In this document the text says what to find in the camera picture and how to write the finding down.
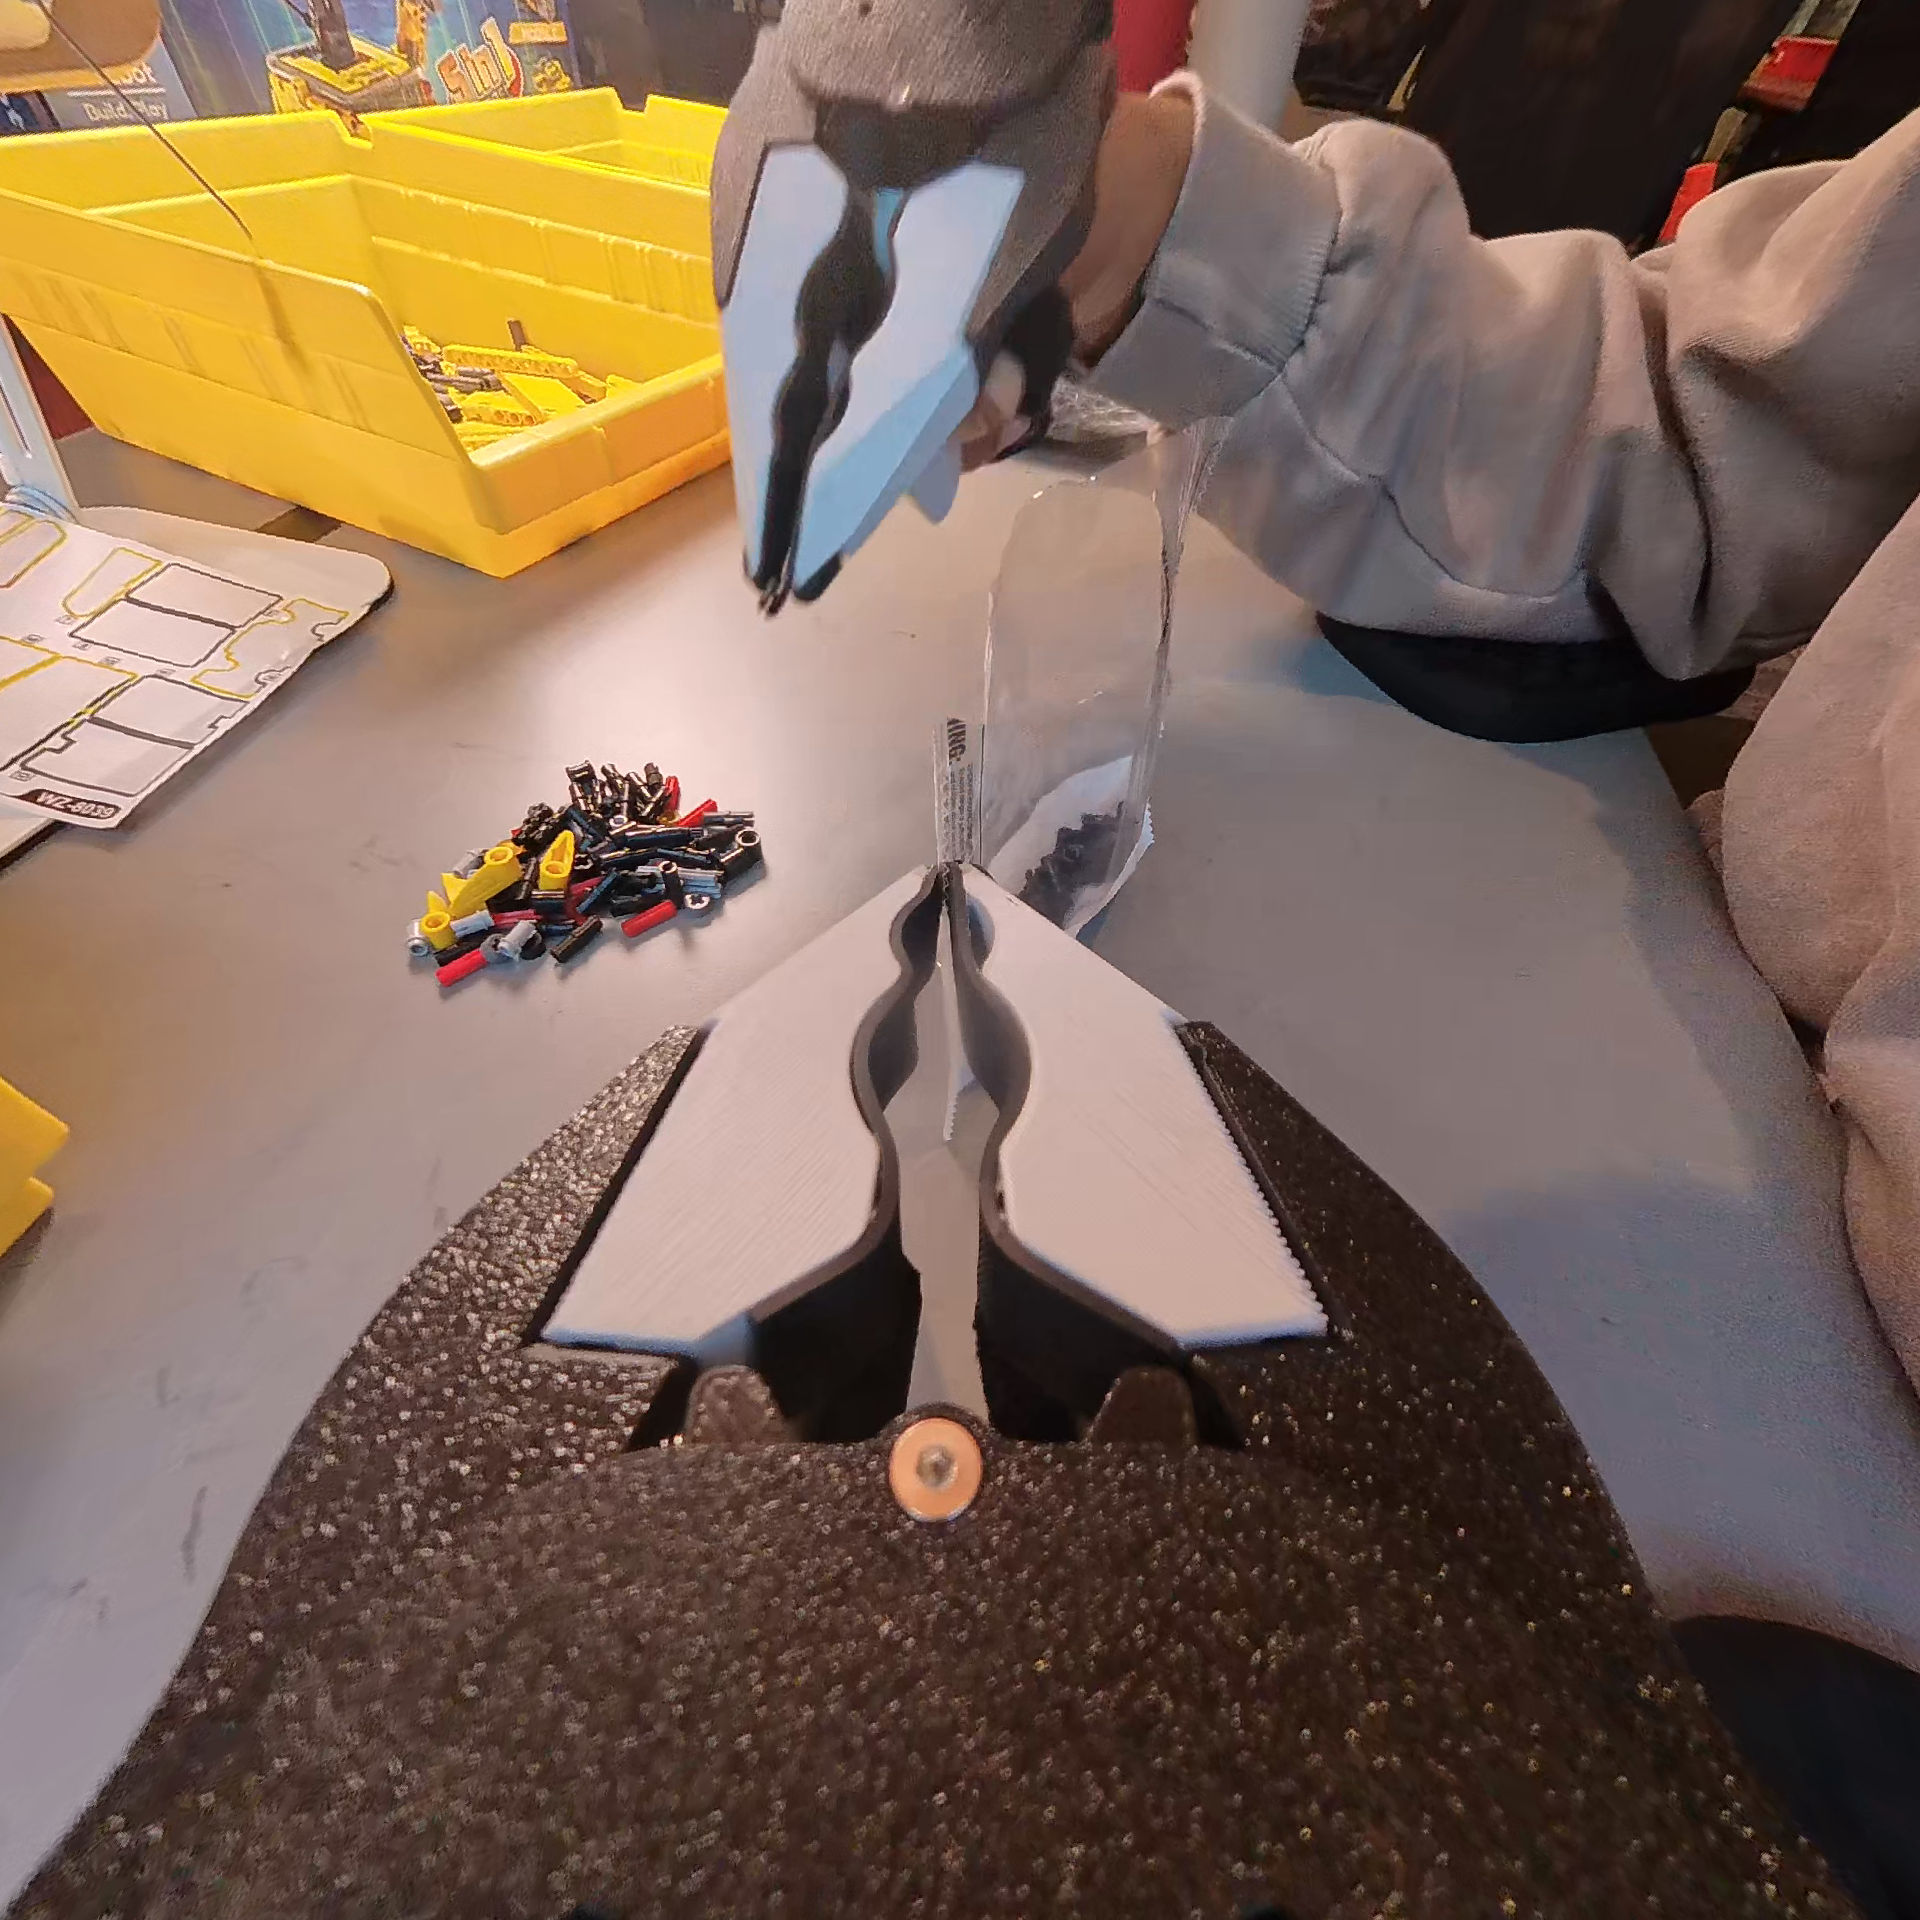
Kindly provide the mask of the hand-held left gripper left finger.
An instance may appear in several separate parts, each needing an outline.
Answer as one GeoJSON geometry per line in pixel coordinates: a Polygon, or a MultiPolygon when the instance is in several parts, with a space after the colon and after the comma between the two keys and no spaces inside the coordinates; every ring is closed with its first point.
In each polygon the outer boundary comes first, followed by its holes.
{"type": "Polygon", "coordinates": [[[923,1070],[938,924],[942,869],[909,869],[694,1026],[547,1303],[547,1346],[748,1353],[879,1246],[900,1189],[884,1111],[923,1070]]]}

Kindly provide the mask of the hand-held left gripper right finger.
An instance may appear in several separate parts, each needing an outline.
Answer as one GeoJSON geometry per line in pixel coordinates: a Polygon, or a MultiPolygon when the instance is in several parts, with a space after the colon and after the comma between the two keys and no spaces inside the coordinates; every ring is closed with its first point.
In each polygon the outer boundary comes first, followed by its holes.
{"type": "Polygon", "coordinates": [[[1184,1010],[983,869],[951,869],[951,1010],[994,1098],[983,1198],[1016,1255],[1174,1353],[1329,1337],[1184,1010]]]}

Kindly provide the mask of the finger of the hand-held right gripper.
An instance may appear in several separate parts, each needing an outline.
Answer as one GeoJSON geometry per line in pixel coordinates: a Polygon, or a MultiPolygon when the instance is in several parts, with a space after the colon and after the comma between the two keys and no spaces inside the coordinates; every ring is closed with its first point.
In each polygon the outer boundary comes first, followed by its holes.
{"type": "Polygon", "coordinates": [[[831,345],[831,424],[806,447],[779,599],[822,599],[891,499],[929,524],[951,518],[959,416],[983,397],[972,311],[1010,236],[1016,191],[1016,166],[951,166],[923,191],[845,200],[850,232],[835,246],[835,288],[879,299],[879,317],[850,317],[831,345]]]}
{"type": "Polygon", "coordinates": [[[729,492],[752,610],[822,599],[845,554],[794,554],[806,483],[850,411],[850,360],[891,305],[900,183],[884,143],[764,146],[722,305],[729,492]]]}

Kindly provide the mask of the pile of mixed small plastic parts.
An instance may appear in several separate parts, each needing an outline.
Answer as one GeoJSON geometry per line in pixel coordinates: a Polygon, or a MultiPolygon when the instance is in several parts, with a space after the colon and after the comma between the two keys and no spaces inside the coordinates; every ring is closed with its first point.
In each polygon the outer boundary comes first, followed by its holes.
{"type": "Polygon", "coordinates": [[[682,788],[665,762],[569,762],[500,835],[443,861],[405,956],[443,991],[495,966],[571,966],[603,940],[707,924],[764,877],[764,817],[682,788]]]}

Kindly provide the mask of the clear plastic bag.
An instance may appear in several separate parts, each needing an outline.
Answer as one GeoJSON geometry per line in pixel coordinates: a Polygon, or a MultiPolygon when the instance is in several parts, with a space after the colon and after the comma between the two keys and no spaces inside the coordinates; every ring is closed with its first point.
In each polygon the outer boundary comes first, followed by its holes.
{"type": "Polygon", "coordinates": [[[1059,475],[1010,524],[983,611],[983,716],[938,728],[938,861],[1087,937],[1150,856],[1174,685],[1174,579],[1224,416],[1059,475]]]}

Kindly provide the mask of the person's right forearm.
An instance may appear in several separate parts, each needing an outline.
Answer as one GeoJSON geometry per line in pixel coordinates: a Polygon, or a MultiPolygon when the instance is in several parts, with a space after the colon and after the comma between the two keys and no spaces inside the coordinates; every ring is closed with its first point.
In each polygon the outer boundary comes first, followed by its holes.
{"type": "Polygon", "coordinates": [[[1200,95],[1088,397],[1224,416],[1218,524],[1301,610],[1612,638],[1666,679],[1810,638],[1920,499],[1920,111],[1694,205],[1676,246],[1481,236],[1391,119],[1200,95]]]}

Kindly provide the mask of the grey desk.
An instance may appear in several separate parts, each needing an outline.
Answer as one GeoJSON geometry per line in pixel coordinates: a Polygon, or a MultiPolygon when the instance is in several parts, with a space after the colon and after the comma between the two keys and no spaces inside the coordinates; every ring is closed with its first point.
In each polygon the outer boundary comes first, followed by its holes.
{"type": "MultiPolygon", "coordinates": [[[[392,577],[132,830],[0,869],[0,1078],[66,1118],[0,1267],[0,1905],[120,1766],[297,1421],[392,1283],[612,1070],[929,861],[1010,463],[752,611],[729,475],[514,579],[392,577]],[[434,991],[405,924],[569,762],[764,817],[694,937],[434,991]]],[[[1842,1232],[1842,1130],[1643,728],[1384,706],[1193,524],[1159,848],[1102,950],[1218,1019],[1485,1283],[1676,1620],[1920,1653],[1920,1400],[1842,1232]]]]}

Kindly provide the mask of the person's right hand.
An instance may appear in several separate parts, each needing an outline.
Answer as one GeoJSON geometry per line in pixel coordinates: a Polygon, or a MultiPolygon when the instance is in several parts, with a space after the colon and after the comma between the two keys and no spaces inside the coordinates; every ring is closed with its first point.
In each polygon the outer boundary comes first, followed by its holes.
{"type": "MultiPolygon", "coordinates": [[[[1193,87],[1125,87],[1109,135],[1102,135],[1102,166],[1088,166],[1088,236],[1069,261],[1069,317],[1074,317],[1074,360],[1102,360],[1117,345],[1117,326],[1137,305],[1137,278],[1159,261],[1159,236],[1184,205],[1193,183],[1193,143],[1200,143],[1200,95],[1193,87]]],[[[1031,424],[1023,411],[1023,360],[1005,356],[983,371],[980,411],[959,416],[951,447],[959,468],[994,468],[1005,447],[1016,447],[1031,424]]]]}

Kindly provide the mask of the red box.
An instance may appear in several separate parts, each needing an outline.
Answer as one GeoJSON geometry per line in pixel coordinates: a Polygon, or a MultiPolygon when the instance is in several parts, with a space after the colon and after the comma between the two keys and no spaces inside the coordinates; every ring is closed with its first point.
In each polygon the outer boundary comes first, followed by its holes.
{"type": "Polygon", "coordinates": [[[1117,0],[1117,87],[1159,87],[1193,67],[1200,0],[1117,0]]]}

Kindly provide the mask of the yellow storage bin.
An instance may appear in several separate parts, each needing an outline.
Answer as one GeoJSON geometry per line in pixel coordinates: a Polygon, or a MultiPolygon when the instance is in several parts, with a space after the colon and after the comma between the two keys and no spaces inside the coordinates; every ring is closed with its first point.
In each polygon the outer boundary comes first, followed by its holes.
{"type": "Polygon", "coordinates": [[[425,258],[717,317],[717,143],[722,109],[544,87],[482,109],[392,109],[364,119],[368,183],[425,191],[405,232],[425,258]]]}
{"type": "Polygon", "coordinates": [[[425,191],[368,183],[338,111],[8,143],[0,311],[119,446],[479,577],[729,463],[717,317],[425,258],[408,209],[425,191]],[[405,326],[525,326],[628,397],[469,447],[405,326]]]}

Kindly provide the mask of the robot kit box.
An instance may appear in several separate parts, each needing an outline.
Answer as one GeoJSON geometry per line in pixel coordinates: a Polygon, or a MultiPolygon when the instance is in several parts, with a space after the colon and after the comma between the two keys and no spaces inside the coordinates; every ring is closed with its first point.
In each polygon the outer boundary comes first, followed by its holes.
{"type": "Polygon", "coordinates": [[[168,0],[200,111],[383,111],[571,87],[556,0],[168,0]]]}

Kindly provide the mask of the black high-back chair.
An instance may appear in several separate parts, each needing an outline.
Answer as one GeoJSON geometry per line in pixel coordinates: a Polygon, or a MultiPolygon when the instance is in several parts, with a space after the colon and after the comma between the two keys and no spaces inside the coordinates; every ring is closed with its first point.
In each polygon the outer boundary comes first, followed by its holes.
{"type": "Polygon", "coordinates": [[[1790,0],[1447,0],[1402,95],[1466,232],[1653,246],[1790,0]]]}

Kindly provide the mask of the yellow flat box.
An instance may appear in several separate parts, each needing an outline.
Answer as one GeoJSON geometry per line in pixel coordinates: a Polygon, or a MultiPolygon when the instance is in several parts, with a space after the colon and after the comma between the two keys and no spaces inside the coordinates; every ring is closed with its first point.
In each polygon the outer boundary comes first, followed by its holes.
{"type": "Polygon", "coordinates": [[[66,1150],[66,1120],[0,1082],[0,1255],[55,1209],[40,1168],[66,1150]]]}

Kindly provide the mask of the person's beige printed sweatshirt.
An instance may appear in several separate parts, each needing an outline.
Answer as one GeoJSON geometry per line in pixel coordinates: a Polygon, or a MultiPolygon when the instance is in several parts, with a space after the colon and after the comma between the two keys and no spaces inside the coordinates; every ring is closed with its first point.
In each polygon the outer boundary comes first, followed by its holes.
{"type": "Polygon", "coordinates": [[[1851,577],[1723,782],[1736,950],[1820,1032],[1860,1293],[1920,1380],[1920,579],[1851,577]]]}

